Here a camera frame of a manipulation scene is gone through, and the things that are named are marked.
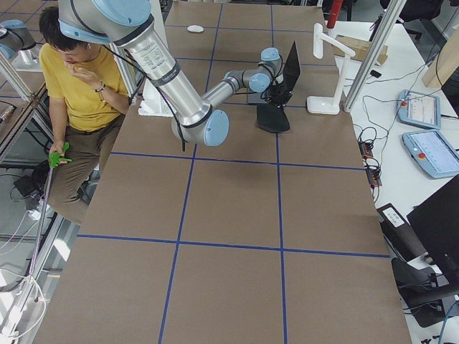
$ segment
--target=green handle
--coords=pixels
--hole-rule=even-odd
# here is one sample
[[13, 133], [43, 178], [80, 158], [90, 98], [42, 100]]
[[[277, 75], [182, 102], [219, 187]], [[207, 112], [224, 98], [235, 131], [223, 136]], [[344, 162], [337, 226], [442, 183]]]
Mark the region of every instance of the green handle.
[[[64, 143], [62, 147], [62, 150], [64, 151], [64, 153], [67, 149], [69, 149], [69, 146], [70, 145], [68, 142]], [[72, 159], [63, 158], [62, 156], [60, 156], [59, 152], [54, 152], [49, 155], [49, 167], [50, 168], [57, 167], [61, 161], [68, 161], [69, 163], [71, 163]]]

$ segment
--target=blue joint cap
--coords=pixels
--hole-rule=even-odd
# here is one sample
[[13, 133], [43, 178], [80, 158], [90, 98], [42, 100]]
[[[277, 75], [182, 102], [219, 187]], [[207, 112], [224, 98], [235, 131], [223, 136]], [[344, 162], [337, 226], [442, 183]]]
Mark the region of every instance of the blue joint cap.
[[96, 43], [96, 44], [109, 44], [110, 40], [106, 36], [99, 36], [91, 32], [83, 31], [73, 27], [63, 21], [59, 20], [60, 31], [64, 36], [77, 39], [79, 41]]
[[277, 59], [280, 59], [279, 50], [277, 48], [266, 48], [261, 52], [262, 61], [275, 61]]
[[3, 25], [7, 29], [26, 29], [26, 24], [24, 24], [22, 21], [18, 19], [10, 19], [10, 20], [5, 20], [4, 22], [0, 23], [0, 25]]
[[4, 44], [0, 44], [0, 54], [5, 56], [6, 59], [12, 59], [16, 56], [16, 52], [12, 48], [7, 47]]
[[266, 90], [270, 83], [270, 77], [263, 73], [257, 73], [250, 78], [249, 88], [256, 93], [260, 93]]
[[146, 22], [151, 13], [148, 0], [93, 0], [104, 16], [125, 27], [137, 27]]
[[230, 121], [224, 111], [215, 110], [206, 122], [204, 144], [210, 147], [221, 145], [227, 138]]

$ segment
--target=cardboard box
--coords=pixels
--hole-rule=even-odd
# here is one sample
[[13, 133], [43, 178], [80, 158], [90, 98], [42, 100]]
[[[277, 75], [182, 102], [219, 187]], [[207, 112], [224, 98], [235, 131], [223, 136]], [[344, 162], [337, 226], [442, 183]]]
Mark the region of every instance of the cardboard box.
[[[354, 50], [356, 52], [356, 56], [352, 57], [352, 59], [356, 59], [358, 61], [363, 61], [365, 59], [371, 44], [371, 42], [364, 41], [362, 39], [341, 35], [336, 36], [336, 40]], [[333, 53], [338, 56], [344, 56], [344, 53], [335, 46], [333, 46]], [[377, 61], [380, 65], [382, 65], [386, 62], [387, 58], [387, 45], [384, 45], [379, 53]]]

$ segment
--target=trousers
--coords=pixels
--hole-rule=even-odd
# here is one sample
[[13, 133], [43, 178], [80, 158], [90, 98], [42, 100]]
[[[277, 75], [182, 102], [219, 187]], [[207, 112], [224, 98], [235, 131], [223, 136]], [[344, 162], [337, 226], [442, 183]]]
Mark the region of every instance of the trousers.
[[78, 189], [97, 164], [102, 175], [123, 121], [124, 115], [119, 115], [104, 128], [93, 132], [67, 126], [65, 140], [69, 148], [65, 157], [71, 158], [72, 162], [55, 168], [48, 196], [48, 204], [67, 220], [80, 225], [85, 218], [88, 204], [78, 196]]

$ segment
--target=red cylinder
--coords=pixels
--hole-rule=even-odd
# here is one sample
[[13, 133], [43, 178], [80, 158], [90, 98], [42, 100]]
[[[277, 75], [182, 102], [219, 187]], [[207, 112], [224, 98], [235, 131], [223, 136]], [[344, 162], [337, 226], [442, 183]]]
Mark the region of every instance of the red cylinder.
[[333, 5], [331, 6], [330, 15], [328, 16], [327, 28], [333, 29], [335, 27], [336, 20], [338, 19], [338, 14], [341, 10], [344, 0], [334, 0]]

